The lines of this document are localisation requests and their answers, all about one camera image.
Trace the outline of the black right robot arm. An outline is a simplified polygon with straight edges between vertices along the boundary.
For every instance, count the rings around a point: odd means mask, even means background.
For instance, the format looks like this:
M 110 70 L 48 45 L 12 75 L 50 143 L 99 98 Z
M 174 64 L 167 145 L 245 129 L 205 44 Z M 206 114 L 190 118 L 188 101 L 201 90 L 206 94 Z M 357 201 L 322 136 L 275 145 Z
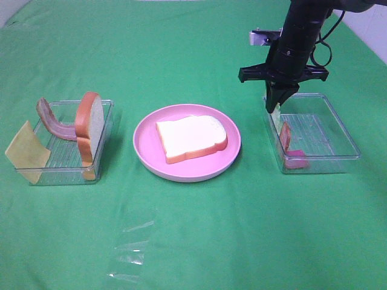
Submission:
M 376 4 L 386 5 L 386 1 L 292 1 L 280 30 L 255 29 L 249 33 L 251 45 L 270 49 L 264 63 L 240 68 L 240 82 L 265 81 L 265 108 L 272 113 L 298 92 L 300 82 L 327 79 L 325 66 L 307 62 L 332 11 L 361 13 Z

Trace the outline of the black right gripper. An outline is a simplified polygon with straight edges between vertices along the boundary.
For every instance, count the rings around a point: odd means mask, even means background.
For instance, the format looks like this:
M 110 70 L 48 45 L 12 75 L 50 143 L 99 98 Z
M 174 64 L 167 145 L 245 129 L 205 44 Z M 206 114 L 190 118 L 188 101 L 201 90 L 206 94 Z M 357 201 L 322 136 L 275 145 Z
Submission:
M 321 66 L 308 65 L 314 43 L 309 40 L 276 39 L 269 42 L 270 49 L 264 63 L 239 69 L 240 82 L 265 80 L 265 108 L 271 114 L 277 104 L 283 105 L 299 90 L 300 82 L 312 79 L 326 81 L 329 72 Z

